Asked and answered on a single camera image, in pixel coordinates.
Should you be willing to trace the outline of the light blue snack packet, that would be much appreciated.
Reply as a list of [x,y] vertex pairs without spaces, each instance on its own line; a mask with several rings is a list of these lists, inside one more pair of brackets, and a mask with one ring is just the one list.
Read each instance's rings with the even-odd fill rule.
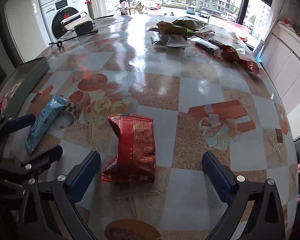
[[43,108],[31,127],[29,136],[25,142],[25,148],[29,154],[33,153],[48,128],[67,103],[68,101],[65,98],[55,95]]

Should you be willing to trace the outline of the red foil snack packet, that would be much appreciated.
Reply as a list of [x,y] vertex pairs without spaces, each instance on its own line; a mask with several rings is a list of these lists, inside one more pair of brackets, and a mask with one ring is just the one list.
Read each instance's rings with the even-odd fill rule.
[[118,114],[108,121],[119,142],[117,155],[102,173],[102,181],[139,185],[155,182],[153,119],[137,114]]

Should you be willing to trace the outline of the grey shallow tray box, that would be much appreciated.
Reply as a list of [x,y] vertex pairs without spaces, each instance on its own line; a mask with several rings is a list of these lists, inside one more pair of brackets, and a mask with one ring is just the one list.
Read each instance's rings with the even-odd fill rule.
[[0,86],[0,114],[15,118],[29,94],[50,69],[47,58],[39,57],[18,66]]

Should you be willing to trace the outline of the black power adapter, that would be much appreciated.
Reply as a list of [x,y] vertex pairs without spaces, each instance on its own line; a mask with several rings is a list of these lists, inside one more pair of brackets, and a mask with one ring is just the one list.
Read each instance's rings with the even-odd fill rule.
[[74,31],[77,36],[83,36],[85,34],[93,33],[93,29],[94,26],[92,21],[85,21],[75,25],[74,27]]

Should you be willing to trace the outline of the dark red snack packets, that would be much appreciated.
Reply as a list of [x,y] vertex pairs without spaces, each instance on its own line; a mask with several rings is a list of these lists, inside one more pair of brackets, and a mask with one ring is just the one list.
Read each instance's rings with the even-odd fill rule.
[[260,69],[257,63],[243,54],[239,53],[235,48],[229,45],[225,45],[213,38],[208,39],[208,41],[218,46],[221,49],[221,57],[228,62],[236,63],[242,66],[246,71],[252,72],[255,74],[260,74]]

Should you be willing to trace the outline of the white washing machine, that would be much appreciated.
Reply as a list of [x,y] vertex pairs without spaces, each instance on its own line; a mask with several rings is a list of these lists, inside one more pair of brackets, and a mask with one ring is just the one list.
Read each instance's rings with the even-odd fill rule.
[[61,21],[79,12],[88,12],[86,0],[39,0],[40,10],[50,40],[65,34]]

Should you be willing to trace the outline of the white cabinet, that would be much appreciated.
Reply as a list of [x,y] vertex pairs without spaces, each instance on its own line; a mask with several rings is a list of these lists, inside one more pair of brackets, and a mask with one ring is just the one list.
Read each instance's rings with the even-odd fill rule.
[[277,23],[264,43],[261,61],[279,94],[296,139],[300,137],[300,37]]

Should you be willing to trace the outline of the pile of green snack packets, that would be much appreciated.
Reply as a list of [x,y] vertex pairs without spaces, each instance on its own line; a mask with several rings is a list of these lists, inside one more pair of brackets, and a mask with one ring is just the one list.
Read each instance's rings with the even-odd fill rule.
[[213,36],[215,32],[207,23],[192,17],[180,17],[174,21],[159,20],[155,26],[147,28],[151,33],[151,43],[155,48],[185,48],[188,40]]

